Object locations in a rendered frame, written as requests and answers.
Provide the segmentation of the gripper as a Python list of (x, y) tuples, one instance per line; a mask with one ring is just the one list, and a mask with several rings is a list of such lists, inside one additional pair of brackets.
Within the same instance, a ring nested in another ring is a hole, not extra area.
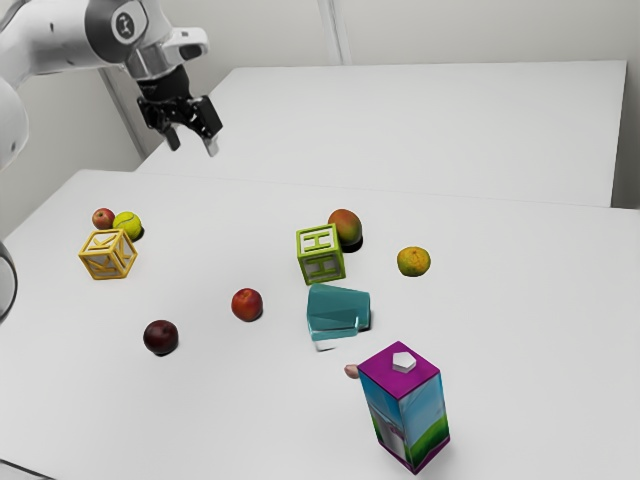
[(174, 124), (180, 124), (201, 138), (210, 157), (218, 154), (215, 136), (223, 128), (222, 121), (207, 95), (191, 95), (183, 66), (157, 79), (139, 81), (138, 87), (141, 96), (137, 103), (146, 125), (164, 136), (172, 151), (181, 146), (174, 128)]

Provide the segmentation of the teal faceted mug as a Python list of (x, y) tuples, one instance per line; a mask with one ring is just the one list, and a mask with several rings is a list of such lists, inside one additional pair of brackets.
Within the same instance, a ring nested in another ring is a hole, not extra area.
[(313, 284), (308, 293), (306, 318), (315, 349), (319, 352), (334, 349), (343, 339), (371, 327), (370, 294)]

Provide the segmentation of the yellow tennis ball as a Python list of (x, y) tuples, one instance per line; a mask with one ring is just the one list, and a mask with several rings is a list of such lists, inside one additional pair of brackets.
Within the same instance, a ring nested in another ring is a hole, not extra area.
[(113, 220), (113, 228), (122, 229), (132, 241), (136, 241), (143, 231), (139, 216), (131, 211), (117, 214)]

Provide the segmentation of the yellow letter block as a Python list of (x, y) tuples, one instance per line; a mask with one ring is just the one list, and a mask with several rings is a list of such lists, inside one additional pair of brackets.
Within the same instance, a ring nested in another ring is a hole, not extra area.
[(123, 229), (109, 229), (92, 232), (78, 257), (94, 280), (108, 280), (126, 278), (138, 253)]

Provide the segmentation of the green letter block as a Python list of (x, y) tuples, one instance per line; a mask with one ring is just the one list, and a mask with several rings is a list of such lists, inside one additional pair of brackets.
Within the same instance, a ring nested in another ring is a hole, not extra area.
[(343, 251), (333, 223), (297, 230), (296, 257), (307, 285), (346, 277)]

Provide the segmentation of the red peach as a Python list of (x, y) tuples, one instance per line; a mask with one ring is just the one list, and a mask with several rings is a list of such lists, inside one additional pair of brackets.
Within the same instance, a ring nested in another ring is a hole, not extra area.
[(253, 322), (263, 313), (263, 299), (261, 294), (251, 288), (238, 290), (231, 300), (231, 311), (244, 322)]

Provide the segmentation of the red green mango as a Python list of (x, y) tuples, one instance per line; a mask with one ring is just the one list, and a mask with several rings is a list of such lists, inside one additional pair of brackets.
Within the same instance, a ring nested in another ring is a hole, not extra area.
[(343, 246), (352, 246), (362, 239), (362, 223), (359, 217), (348, 209), (334, 210), (329, 218), (329, 224), (336, 226), (340, 243)]

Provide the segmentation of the dark red plum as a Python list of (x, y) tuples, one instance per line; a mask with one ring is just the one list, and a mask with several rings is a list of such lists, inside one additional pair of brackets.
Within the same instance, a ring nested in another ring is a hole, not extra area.
[(167, 355), (178, 347), (179, 331), (176, 325), (168, 320), (155, 320), (146, 326), (143, 343), (155, 355)]

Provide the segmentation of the green orange citrus fruit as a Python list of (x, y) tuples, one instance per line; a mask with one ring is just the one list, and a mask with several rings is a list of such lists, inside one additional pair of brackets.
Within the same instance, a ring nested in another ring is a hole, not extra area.
[(422, 247), (408, 246), (398, 252), (396, 263), (402, 275), (419, 277), (429, 270), (431, 266), (431, 256), (429, 252)]

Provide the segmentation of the purple top milk carton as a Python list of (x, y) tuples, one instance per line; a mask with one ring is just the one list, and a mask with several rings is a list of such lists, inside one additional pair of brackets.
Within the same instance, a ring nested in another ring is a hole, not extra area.
[(379, 444), (420, 472), (450, 441), (440, 369), (396, 341), (358, 373)]

